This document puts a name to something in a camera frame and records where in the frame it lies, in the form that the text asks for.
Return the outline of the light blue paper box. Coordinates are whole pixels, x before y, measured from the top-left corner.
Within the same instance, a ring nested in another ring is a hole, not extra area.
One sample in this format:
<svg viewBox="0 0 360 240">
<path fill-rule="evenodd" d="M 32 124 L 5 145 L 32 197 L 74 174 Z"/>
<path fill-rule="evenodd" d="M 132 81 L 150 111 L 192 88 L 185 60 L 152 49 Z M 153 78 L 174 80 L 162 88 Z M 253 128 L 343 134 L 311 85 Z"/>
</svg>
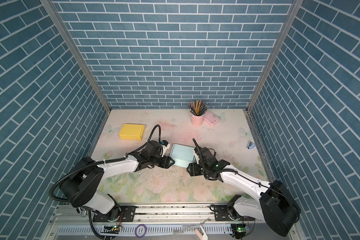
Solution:
<svg viewBox="0 0 360 240">
<path fill-rule="evenodd" d="M 187 168 L 195 160 L 195 151 L 192 147 L 174 144 L 170 157 L 175 161 L 175 166 Z"/>
</svg>

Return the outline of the yellow paper box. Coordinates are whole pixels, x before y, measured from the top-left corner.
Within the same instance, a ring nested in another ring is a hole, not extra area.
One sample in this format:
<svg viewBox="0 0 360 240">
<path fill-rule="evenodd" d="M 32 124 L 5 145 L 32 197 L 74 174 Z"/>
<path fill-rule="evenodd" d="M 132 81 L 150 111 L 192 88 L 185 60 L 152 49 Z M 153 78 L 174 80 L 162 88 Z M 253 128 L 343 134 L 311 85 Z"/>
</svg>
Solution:
<svg viewBox="0 0 360 240">
<path fill-rule="evenodd" d="M 121 140 L 141 141 L 145 131 L 145 125 L 123 124 L 119 137 Z"/>
</svg>

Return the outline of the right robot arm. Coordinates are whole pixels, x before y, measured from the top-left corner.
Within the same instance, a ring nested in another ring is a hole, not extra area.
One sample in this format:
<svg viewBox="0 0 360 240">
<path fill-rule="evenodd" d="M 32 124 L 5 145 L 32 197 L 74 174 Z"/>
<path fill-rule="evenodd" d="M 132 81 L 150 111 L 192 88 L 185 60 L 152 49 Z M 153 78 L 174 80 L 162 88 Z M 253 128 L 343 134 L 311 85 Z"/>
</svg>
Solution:
<svg viewBox="0 0 360 240">
<path fill-rule="evenodd" d="M 265 221 L 278 235 L 285 237 L 299 220 L 301 209 L 280 181 L 267 182 L 252 177 L 225 160 L 217 160 L 208 148 L 196 146 L 195 161 L 187 167 L 190 176 L 203 176 L 234 186 L 250 196 L 235 195 L 225 207 L 213 208 L 216 215 L 228 215 L 233 221 L 248 218 Z"/>
</svg>

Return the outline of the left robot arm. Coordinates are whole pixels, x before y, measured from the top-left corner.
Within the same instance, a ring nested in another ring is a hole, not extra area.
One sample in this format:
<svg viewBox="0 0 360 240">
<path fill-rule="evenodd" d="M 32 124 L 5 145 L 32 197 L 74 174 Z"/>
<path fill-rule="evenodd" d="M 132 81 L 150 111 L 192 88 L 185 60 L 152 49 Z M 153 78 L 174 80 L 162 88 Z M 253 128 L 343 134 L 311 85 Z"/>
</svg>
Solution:
<svg viewBox="0 0 360 240">
<path fill-rule="evenodd" d="M 83 158 L 54 185 L 63 192 L 65 198 L 57 198 L 54 189 L 50 190 L 50 197 L 68 202 L 74 208 L 92 209 L 114 219 L 120 207 L 113 197 L 98 190 L 100 183 L 113 176 L 150 167 L 170 168 L 175 164 L 171 157 L 165 155 L 170 146 L 167 141 L 149 141 L 140 152 L 127 153 L 120 159 L 94 161 L 89 157 Z"/>
</svg>

